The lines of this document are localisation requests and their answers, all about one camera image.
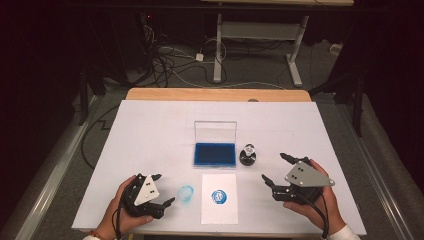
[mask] white table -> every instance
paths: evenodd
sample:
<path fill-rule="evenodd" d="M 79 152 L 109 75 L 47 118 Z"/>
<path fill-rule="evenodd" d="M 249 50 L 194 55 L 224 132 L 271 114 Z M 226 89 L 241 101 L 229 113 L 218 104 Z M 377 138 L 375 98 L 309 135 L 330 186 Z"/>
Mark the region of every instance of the white table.
<path fill-rule="evenodd" d="M 271 189 L 261 178 L 263 173 L 278 185 L 288 185 L 284 176 L 293 166 L 280 158 L 279 153 L 285 152 L 295 157 L 316 159 L 330 173 L 336 181 L 333 189 L 339 197 L 342 215 L 354 232 L 366 234 L 316 104 L 235 101 L 124 101 L 72 227 L 84 231 L 96 228 L 119 184 L 140 172 L 143 175 L 162 174 L 162 178 L 156 181 L 161 195 L 152 202 L 162 203 L 176 197 L 183 186 L 191 186 L 194 194 L 189 204 L 177 198 L 166 209 L 162 219 L 133 229 L 133 233 L 291 238 L 319 236 L 321 230 L 306 218 L 284 209 L 281 202 L 274 201 Z M 237 154 L 245 144 L 253 143 L 257 150 L 257 162 L 246 167 L 237 161 L 237 167 L 232 170 L 194 168 L 196 120 L 236 121 Z M 205 173 L 236 175 L 238 224 L 200 224 L 202 175 Z"/>

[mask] logo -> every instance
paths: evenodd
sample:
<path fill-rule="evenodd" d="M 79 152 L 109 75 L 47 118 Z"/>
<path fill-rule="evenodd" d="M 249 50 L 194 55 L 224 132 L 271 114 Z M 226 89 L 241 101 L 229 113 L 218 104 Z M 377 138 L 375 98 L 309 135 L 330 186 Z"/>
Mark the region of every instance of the logo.
<path fill-rule="evenodd" d="M 222 190 L 216 190 L 212 193 L 212 200 L 216 204 L 224 204 L 227 201 L 227 194 Z"/>

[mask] human hand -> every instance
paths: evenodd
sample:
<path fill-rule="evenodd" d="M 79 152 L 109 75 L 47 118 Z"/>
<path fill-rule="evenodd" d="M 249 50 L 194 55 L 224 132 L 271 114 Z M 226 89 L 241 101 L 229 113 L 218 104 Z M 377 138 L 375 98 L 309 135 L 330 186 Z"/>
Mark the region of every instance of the human hand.
<path fill-rule="evenodd" d="M 328 176 L 328 173 L 314 160 L 311 159 L 311 165 L 318 172 Z M 330 186 L 323 187 L 322 197 L 318 198 L 314 203 L 324 215 L 326 214 L 325 205 L 327 205 L 328 210 L 328 222 L 329 222 L 329 231 L 328 235 L 332 235 L 342 229 L 346 223 L 343 221 L 343 218 L 340 215 L 339 207 L 337 205 L 336 195 L 333 192 L 333 189 Z M 320 215 L 309 205 L 300 205 L 295 202 L 284 202 L 283 206 L 294 212 L 297 212 L 309 219 L 315 226 L 320 229 L 324 228 L 324 222 Z"/>
<path fill-rule="evenodd" d="M 102 221 L 96 229 L 96 233 L 101 236 L 103 240 L 115 239 L 115 230 L 113 224 L 116 226 L 116 213 L 114 212 L 118 209 L 119 201 L 121 199 L 121 195 L 124 192 L 125 188 L 130 185 L 130 183 L 136 178 L 136 176 L 132 176 L 128 178 L 125 182 L 123 182 L 116 192 L 115 197 L 110 201 L 109 206 L 106 209 L 105 215 L 103 216 Z M 131 217 L 125 211 L 124 208 L 121 209 L 120 213 L 120 231 L 122 234 L 126 233 L 130 229 L 144 225 L 153 221 L 152 216 L 142 216 L 142 217 Z"/>

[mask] white sleeve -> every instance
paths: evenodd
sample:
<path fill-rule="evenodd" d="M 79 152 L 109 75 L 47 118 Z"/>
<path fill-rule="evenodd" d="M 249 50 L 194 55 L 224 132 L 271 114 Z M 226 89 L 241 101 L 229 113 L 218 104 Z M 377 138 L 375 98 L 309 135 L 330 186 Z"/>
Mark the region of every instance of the white sleeve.
<path fill-rule="evenodd" d="M 93 237 L 93 236 L 88 235 L 83 240 L 100 240 L 100 238 L 97 238 L 97 237 Z"/>
<path fill-rule="evenodd" d="M 340 231 L 328 236 L 327 240 L 360 240 L 360 238 L 346 224 Z"/>

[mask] desk leg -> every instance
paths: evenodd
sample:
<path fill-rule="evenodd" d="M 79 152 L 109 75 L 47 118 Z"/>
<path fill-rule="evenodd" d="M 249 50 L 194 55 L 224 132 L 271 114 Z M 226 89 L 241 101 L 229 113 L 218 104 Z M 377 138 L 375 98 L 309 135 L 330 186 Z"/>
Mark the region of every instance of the desk leg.
<path fill-rule="evenodd" d="M 299 71 L 297 70 L 295 60 L 296 60 L 297 53 L 299 52 L 300 44 L 302 44 L 302 39 L 303 39 L 303 35 L 305 34 L 308 19 L 309 19 L 309 16 L 304 16 L 302 18 L 302 23 L 300 24 L 299 30 L 297 31 L 293 54 L 286 55 L 287 64 L 289 65 L 290 73 L 292 75 L 293 82 L 296 87 L 302 86 L 302 80 L 300 79 Z"/>
<path fill-rule="evenodd" d="M 218 21 L 216 24 L 216 53 L 215 53 L 215 66 L 213 70 L 213 81 L 216 83 L 221 82 L 221 39 L 222 39 L 222 14 L 218 14 Z"/>

